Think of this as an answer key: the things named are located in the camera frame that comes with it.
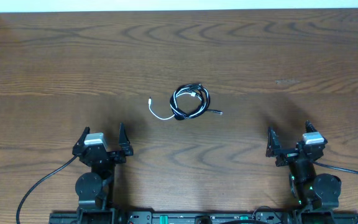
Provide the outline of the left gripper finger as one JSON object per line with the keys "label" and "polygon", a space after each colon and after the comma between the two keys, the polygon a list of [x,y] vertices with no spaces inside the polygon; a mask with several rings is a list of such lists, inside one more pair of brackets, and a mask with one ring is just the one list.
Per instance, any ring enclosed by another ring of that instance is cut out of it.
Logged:
{"label": "left gripper finger", "polygon": [[81,149],[85,145],[85,138],[90,133],[90,127],[85,127],[79,140],[75,143],[75,149]]}
{"label": "left gripper finger", "polygon": [[125,156],[134,155],[134,150],[130,140],[127,137],[124,123],[120,123],[119,127],[119,146],[121,147],[121,150],[124,152]]}

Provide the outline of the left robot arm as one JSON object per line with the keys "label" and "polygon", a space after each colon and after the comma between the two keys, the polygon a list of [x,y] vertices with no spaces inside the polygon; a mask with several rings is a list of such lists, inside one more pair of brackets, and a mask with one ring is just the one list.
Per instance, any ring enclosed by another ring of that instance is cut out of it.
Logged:
{"label": "left robot arm", "polygon": [[128,214],[113,205],[115,167],[134,155],[123,123],[119,127],[120,150],[107,151],[103,133],[91,133],[86,127],[73,146],[72,153],[91,168],[75,184],[78,195],[77,223],[127,223]]}

